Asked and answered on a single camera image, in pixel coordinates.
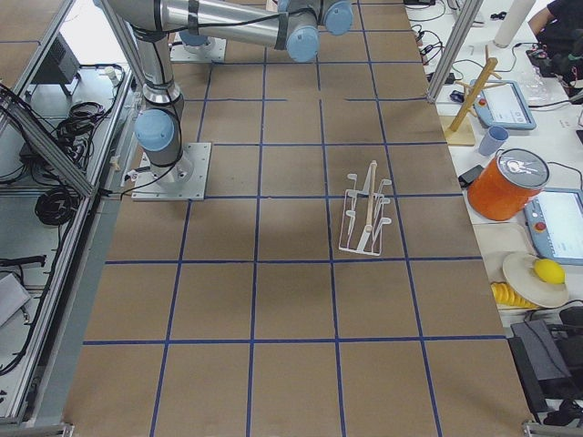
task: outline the tablet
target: tablet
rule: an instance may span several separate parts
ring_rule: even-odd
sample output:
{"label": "tablet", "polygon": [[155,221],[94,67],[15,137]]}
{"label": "tablet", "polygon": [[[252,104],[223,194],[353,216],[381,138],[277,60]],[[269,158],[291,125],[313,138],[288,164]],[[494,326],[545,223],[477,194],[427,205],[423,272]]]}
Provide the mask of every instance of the tablet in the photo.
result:
{"label": "tablet", "polygon": [[545,188],[524,212],[541,257],[560,264],[583,265],[583,191]]}
{"label": "tablet", "polygon": [[501,126],[507,129],[532,130],[537,127],[517,82],[491,80],[487,84],[500,85],[482,90],[474,103],[482,123],[487,127]]}

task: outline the person's arm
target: person's arm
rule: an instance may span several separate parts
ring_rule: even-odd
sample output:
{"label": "person's arm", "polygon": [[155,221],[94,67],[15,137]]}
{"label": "person's arm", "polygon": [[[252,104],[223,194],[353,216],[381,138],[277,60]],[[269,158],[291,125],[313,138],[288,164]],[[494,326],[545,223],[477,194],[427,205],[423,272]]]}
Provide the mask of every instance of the person's arm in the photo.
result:
{"label": "person's arm", "polygon": [[545,26],[553,21],[555,16],[551,14],[547,7],[538,11],[529,21],[528,25],[530,25],[530,29],[532,33],[538,35],[541,30],[545,28]]}

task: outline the blue cup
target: blue cup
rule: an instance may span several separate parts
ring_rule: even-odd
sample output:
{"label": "blue cup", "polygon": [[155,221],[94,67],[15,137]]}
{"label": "blue cup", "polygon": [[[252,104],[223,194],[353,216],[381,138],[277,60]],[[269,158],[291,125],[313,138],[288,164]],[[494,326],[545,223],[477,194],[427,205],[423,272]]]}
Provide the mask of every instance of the blue cup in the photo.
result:
{"label": "blue cup", "polygon": [[508,131],[500,126],[491,126],[486,131],[477,151],[484,157],[496,152],[508,139]]}

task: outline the yellow lemon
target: yellow lemon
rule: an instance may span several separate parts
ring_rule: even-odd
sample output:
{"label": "yellow lemon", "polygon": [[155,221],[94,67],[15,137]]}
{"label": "yellow lemon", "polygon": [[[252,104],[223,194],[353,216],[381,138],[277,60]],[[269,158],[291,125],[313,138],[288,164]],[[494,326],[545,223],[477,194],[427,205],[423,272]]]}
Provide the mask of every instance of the yellow lemon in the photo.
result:
{"label": "yellow lemon", "polygon": [[564,284],[565,271],[552,259],[538,259],[535,261],[535,273],[549,284]]}

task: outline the orange pot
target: orange pot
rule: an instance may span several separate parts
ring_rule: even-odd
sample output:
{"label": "orange pot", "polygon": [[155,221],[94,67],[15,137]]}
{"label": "orange pot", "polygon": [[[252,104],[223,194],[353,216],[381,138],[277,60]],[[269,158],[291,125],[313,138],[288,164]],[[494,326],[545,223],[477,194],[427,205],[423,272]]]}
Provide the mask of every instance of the orange pot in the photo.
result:
{"label": "orange pot", "polygon": [[512,148],[490,161],[468,189],[467,199],[487,219],[508,220],[543,190],[548,178],[541,157]]}

